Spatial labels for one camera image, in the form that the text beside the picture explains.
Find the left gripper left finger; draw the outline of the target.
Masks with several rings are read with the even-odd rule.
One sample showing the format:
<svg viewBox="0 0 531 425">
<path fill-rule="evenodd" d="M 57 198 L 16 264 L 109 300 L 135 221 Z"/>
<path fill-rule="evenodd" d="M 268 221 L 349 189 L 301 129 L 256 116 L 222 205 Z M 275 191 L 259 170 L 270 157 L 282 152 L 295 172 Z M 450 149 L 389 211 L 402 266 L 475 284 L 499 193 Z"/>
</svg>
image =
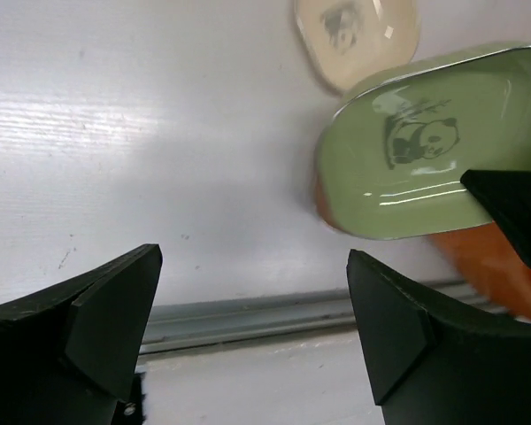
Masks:
<svg viewBox="0 0 531 425">
<path fill-rule="evenodd" d="M 136 368 L 163 256 L 148 243 L 0 305 L 0 424 L 142 424 Z"/>
</svg>

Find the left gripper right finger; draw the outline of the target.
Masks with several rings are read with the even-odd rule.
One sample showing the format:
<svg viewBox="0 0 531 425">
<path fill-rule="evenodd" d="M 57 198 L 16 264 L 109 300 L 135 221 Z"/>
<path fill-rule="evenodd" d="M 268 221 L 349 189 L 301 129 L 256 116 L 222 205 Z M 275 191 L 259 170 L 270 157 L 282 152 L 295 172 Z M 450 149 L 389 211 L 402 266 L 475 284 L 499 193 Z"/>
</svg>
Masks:
<svg viewBox="0 0 531 425">
<path fill-rule="evenodd" d="M 387 424 L 531 424 L 531 324 L 415 282 L 363 251 L 346 266 Z"/>
</svg>

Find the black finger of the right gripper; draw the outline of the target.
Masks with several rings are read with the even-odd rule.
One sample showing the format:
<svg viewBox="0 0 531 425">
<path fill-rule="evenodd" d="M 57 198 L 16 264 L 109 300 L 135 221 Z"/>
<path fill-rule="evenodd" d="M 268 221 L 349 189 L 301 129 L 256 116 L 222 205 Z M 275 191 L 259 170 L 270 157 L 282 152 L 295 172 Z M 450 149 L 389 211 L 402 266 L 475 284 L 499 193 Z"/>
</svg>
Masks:
<svg viewBox="0 0 531 425">
<path fill-rule="evenodd" d="M 531 269 L 531 171 L 468 170 L 460 181 Z"/>
</svg>

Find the orange plastic bin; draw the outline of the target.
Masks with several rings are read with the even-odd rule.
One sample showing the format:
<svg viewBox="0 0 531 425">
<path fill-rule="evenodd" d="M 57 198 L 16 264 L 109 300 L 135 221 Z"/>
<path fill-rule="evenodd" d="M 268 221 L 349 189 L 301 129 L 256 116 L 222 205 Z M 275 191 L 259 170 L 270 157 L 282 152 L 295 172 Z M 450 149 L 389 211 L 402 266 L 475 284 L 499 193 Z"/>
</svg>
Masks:
<svg viewBox="0 0 531 425">
<path fill-rule="evenodd" d="M 531 269 L 460 179 L 380 185 L 317 174 L 314 199 L 320 217 L 350 236 L 428 237 L 479 293 L 531 320 Z"/>
</svg>

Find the green plate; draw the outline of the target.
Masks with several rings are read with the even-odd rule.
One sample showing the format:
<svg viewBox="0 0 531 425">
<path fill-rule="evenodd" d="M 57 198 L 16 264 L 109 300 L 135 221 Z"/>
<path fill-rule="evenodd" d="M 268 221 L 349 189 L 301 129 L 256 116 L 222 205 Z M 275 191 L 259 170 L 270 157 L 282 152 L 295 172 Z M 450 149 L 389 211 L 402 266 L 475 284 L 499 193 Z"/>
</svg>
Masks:
<svg viewBox="0 0 531 425">
<path fill-rule="evenodd" d="M 378 72 L 348 92 L 315 158 L 319 215 L 373 240 L 489 223 L 470 169 L 531 171 L 531 44 L 494 42 Z"/>
</svg>

